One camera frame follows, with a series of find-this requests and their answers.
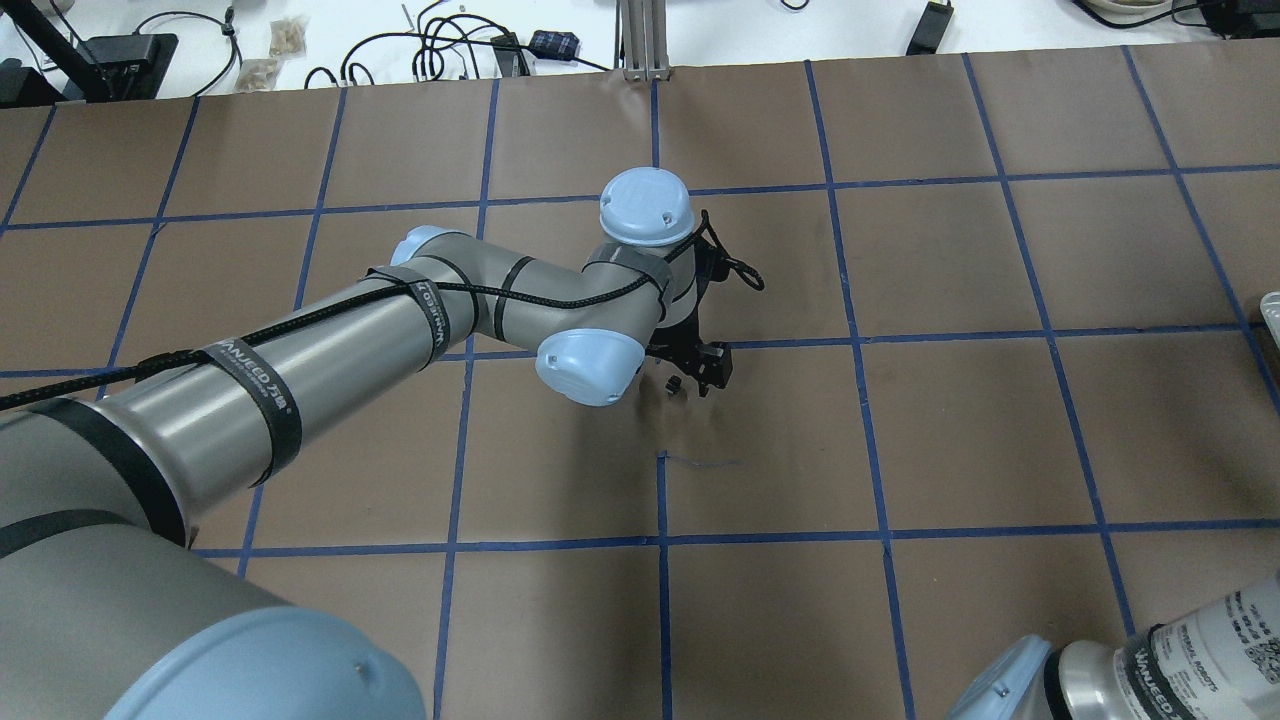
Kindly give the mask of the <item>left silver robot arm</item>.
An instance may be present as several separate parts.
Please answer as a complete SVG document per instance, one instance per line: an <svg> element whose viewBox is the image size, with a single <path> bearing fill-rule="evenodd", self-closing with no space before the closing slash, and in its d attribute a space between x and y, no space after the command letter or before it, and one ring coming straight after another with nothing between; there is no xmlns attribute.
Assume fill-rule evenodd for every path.
<svg viewBox="0 0 1280 720"><path fill-rule="evenodd" d="M413 228L348 290L242 337L3 398L5 719L424 719L412 673L348 621L189 552L200 520L475 334L531 351L539 378L616 404L644 361L701 392L732 258L685 183L652 167L602 191L577 269Z"/></svg>

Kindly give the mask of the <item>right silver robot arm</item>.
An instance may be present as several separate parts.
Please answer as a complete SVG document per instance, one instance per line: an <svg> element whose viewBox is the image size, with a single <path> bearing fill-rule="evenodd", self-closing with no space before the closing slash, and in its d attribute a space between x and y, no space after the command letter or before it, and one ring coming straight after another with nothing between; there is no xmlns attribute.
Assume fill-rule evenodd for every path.
<svg viewBox="0 0 1280 720"><path fill-rule="evenodd" d="M1024 635L948 719L1276 719L1279 585L1270 573L1112 648Z"/></svg>

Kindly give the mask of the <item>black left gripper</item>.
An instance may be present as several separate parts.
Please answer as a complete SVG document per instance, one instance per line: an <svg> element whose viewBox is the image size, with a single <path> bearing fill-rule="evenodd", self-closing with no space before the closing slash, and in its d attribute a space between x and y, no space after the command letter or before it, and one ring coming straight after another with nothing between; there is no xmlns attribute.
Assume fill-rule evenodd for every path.
<svg viewBox="0 0 1280 720"><path fill-rule="evenodd" d="M703 240L690 240L667 259L671 273L663 302L666 314L650 337L650 356L672 363L698 386L705 398L712 389L724 389L733 373L732 346L705 343L700 337L698 307L707 291Z"/></svg>

